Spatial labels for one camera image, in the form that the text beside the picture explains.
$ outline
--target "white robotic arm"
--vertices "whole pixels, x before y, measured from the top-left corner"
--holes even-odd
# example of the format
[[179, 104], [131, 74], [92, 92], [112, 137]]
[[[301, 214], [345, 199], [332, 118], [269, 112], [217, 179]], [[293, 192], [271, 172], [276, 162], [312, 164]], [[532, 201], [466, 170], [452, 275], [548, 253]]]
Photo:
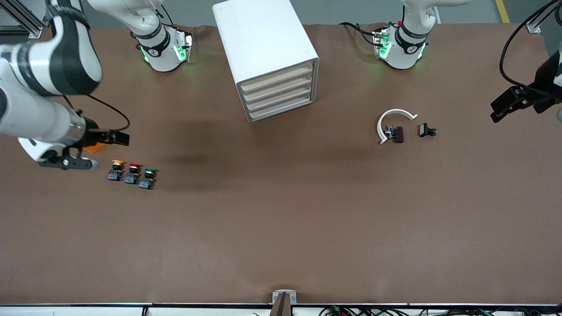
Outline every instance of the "white robotic arm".
[[470, 0], [401, 0], [404, 15], [400, 25], [391, 25], [374, 36], [377, 56], [397, 69], [412, 67], [425, 48], [425, 40], [436, 22], [432, 7], [455, 7]]
[[157, 71], [172, 71], [189, 61], [192, 36], [172, 25], [162, 25], [150, 8], [164, 0], [88, 0], [96, 11], [123, 22], [139, 41], [144, 59]]
[[0, 46], [0, 133], [19, 138], [41, 166], [93, 169], [96, 161], [72, 157], [97, 142], [128, 145], [127, 134], [98, 125], [51, 97], [89, 94], [102, 80], [80, 0], [49, 0], [53, 38]]

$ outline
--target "yellow floor line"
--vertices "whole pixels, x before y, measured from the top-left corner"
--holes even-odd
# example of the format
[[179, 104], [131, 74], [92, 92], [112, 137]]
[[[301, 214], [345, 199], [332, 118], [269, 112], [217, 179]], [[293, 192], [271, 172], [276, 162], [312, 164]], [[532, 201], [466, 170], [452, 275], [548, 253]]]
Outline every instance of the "yellow floor line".
[[507, 16], [507, 11], [505, 11], [504, 0], [496, 0], [497, 10], [500, 12], [501, 21], [503, 23], [509, 23], [509, 17]]

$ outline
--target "black connector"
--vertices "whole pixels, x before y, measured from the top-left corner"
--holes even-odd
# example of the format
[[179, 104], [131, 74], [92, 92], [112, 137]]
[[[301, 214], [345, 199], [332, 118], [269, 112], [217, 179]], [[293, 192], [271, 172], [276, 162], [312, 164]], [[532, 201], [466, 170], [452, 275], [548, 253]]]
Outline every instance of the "black connector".
[[420, 137], [425, 137], [426, 135], [435, 136], [437, 135], [437, 129], [429, 128], [427, 123], [420, 125]]

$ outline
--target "black electronic component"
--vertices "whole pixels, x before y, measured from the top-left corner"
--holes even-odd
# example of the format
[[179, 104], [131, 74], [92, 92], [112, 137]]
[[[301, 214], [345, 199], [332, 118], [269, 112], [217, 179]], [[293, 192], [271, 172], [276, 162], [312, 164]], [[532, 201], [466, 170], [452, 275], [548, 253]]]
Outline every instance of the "black electronic component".
[[392, 140], [394, 143], [404, 143], [404, 129], [402, 128], [402, 126], [393, 128], [392, 125], [389, 125], [384, 133], [386, 134], [388, 139]]
[[429, 136], [437, 135], [437, 129], [429, 128], [427, 126], [427, 123], [424, 123], [424, 124], [420, 125], [420, 137], [425, 137], [427, 135], [429, 135]]
[[121, 160], [114, 160], [112, 169], [107, 174], [107, 179], [111, 181], [121, 180], [121, 175], [123, 174], [123, 162]]
[[127, 184], [136, 184], [139, 179], [139, 170], [141, 165], [139, 164], [130, 164], [129, 165], [129, 173], [125, 175], [125, 183]]
[[156, 176], [156, 170], [151, 168], [146, 168], [144, 170], [144, 178], [139, 182], [139, 188], [151, 190], [154, 185], [154, 177]]

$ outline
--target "white curved plastic part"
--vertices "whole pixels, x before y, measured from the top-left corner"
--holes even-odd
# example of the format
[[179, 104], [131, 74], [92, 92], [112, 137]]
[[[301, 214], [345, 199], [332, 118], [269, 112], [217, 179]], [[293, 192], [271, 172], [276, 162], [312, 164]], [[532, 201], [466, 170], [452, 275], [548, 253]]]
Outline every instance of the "white curved plastic part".
[[388, 111], [384, 112], [383, 115], [380, 116], [379, 123], [377, 123], [377, 133], [379, 133], [381, 144], [383, 144], [388, 139], [388, 137], [386, 137], [386, 135], [383, 131], [382, 123], [383, 123], [384, 117], [389, 115], [389, 114], [401, 114], [401, 115], [409, 118], [410, 121], [412, 121], [413, 119], [418, 117], [417, 114], [412, 115], [410, 112], [408, 112], [406, 110], [402, 110], [402, 109], [392, 109], [392, 110], [388, 110]]

